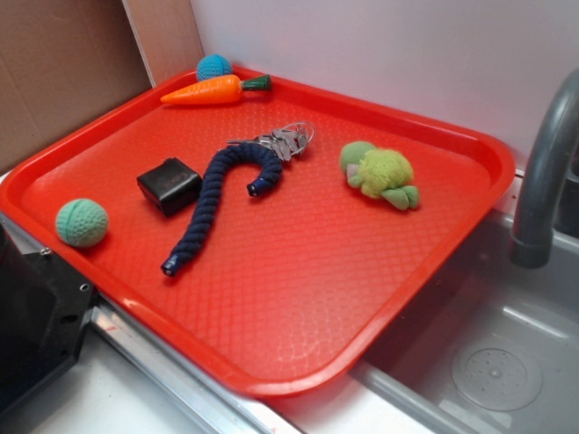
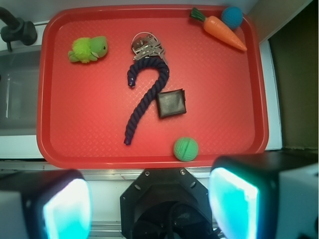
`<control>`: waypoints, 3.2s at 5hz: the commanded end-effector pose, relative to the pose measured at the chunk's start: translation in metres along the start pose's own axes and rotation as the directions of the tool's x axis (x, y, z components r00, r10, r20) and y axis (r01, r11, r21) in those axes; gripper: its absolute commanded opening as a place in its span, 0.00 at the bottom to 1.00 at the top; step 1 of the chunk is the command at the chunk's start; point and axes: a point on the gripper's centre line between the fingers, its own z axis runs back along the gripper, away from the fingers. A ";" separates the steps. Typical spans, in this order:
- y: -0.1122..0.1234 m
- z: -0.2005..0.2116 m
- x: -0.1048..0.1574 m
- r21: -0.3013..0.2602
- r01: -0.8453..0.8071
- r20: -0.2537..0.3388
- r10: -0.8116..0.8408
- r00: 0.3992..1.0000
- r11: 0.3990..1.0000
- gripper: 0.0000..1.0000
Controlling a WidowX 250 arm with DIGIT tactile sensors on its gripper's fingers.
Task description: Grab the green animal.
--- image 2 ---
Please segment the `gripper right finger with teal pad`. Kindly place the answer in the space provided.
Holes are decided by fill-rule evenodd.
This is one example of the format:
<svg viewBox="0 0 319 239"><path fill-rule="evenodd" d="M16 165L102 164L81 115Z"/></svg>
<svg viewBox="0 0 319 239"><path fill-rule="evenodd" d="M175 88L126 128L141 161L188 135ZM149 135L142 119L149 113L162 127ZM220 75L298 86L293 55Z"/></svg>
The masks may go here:
<svg viewBox="0 0 319 239"><path fill-rule="evenodd" d="M316 239L319 160L308 152L218 157L208 197L228 239Z"/></svg>

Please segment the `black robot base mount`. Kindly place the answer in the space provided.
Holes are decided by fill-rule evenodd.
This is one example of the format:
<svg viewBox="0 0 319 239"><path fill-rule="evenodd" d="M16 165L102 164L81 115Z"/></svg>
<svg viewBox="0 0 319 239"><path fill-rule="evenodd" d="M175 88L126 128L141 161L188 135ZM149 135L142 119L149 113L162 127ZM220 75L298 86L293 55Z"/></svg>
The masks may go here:
<svg viewBox="0 0 319 239"><path fill-rule="evenodd" d="M146 169L120 196L127 239L216 239L208 190L184 168Z"/></svg>

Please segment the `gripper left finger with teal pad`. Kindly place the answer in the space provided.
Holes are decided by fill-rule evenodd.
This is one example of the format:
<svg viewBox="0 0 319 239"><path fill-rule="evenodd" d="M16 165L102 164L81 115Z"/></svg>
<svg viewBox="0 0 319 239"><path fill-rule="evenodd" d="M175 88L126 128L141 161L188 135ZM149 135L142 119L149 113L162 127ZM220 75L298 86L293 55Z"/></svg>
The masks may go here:
<svg viewBox="0 0 319 239"><path fill-rule="evenodd" d="M2 239L86 239L92 194L78 170L16 172L0 178Z"/></svg>

